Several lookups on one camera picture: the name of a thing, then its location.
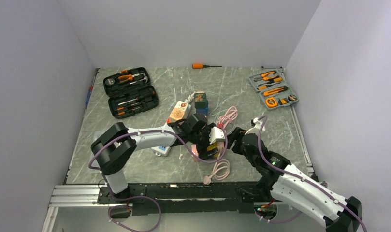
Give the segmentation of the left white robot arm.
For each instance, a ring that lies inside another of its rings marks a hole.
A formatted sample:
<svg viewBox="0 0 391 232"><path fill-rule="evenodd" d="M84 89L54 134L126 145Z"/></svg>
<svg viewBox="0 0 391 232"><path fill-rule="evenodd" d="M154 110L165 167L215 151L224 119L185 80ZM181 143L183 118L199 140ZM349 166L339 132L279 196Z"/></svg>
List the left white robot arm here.
<svg viewBox="0 0 391 232"><path fill-rule="evenodd" d="M110 197L117 203L123 203L130 193L122 169L134 152L187 143L206 148L212 142L211 134L216 127L199 113L156 128L136 129L126 127L122 122L115 123L91 144L93 158L89 167L93 169L92 163L97 162L97 170L101 171L111 189Z"/></svg>

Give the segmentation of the pink round plug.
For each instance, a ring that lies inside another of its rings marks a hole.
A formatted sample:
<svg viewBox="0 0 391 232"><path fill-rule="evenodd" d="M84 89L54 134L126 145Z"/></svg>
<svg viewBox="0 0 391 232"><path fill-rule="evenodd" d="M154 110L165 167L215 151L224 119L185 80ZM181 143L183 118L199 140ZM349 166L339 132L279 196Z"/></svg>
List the pink round plug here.
<svg viewBox="0 0 391 232"><path fill-rule="evenodd" d="M211 180L211 177L210 176L205 176L204 179L203 179L203 183L205 185L209 185L211 184L212 180Z"/></svg>

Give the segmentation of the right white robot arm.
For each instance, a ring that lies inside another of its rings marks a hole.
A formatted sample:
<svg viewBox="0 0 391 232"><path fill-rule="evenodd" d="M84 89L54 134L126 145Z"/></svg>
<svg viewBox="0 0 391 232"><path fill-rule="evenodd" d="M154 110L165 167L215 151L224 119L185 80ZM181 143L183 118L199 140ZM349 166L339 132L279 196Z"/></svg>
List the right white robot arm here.
<svg viewBox="0 0 391 232"><path fill-rule="evenodd" d="M287 158L268 150L257 134L236 128L228 139L227 147L244 156L261 174L256 183L261 200L273 198L288 203L327 232L355 232L364 226L362 204L357 198L346 198L322 186Z"/></svg>

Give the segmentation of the grey plastic tool case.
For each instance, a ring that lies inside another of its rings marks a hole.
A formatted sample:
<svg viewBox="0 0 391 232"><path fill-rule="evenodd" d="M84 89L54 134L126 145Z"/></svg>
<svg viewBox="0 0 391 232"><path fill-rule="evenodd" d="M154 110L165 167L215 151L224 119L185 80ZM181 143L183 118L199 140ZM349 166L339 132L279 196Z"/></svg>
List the grey plastic tool case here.
<svg viewBox="0 0 391 232"><path fill-rule="evenodd" d="M266 68L262 73L247 79L269 110L290 106L299 101L298 95L286 83L282 68Z"/></svg>

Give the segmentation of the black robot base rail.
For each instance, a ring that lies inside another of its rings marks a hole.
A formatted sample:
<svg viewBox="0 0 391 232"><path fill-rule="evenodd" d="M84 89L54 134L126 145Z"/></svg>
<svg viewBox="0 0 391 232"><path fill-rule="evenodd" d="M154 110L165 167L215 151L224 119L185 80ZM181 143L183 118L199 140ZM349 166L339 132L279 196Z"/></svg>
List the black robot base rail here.
<svg viewBox="0 0 391 232"><path fill-rule="evenodd" d="M129 184L127 193L111 197L106 186L99 188L99 205L132 207L132 215L166 213L227 212L253 213L272 197L260 192L255 182L141 183Z"/></svg>

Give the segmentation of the white multicolour power strip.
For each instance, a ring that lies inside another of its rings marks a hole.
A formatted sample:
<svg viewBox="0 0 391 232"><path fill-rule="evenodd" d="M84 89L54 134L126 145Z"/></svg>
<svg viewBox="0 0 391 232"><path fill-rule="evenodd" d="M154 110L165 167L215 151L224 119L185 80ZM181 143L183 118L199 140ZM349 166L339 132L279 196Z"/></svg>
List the white multicolour power strip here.
<svg viewBox="0 0 391 232"><path fill-rule="evenodd" d="M191 100L178 101L173 108L181 108L181 109L188 108L189 110L191 110L190 103L191 103ZM170 152L171 147L157 146L157 147L152 147L151 150L154 151L155 155L158 157L161 157L161 156L166 157L166 156L168 156L168 153Z"/></svg>

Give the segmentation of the black plastic tool case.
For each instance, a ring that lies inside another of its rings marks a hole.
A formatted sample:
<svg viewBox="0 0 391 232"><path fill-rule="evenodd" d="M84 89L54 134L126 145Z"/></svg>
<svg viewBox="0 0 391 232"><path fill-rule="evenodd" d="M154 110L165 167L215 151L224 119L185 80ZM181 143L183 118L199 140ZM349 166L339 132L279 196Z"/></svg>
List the black plastic tool case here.
<svg viewBox="0 0 391 232"><path fill-rule="evenodd" d="M159 97L144 67L124 69L103 80L112 116L124 119L154 109Z"/></svg>

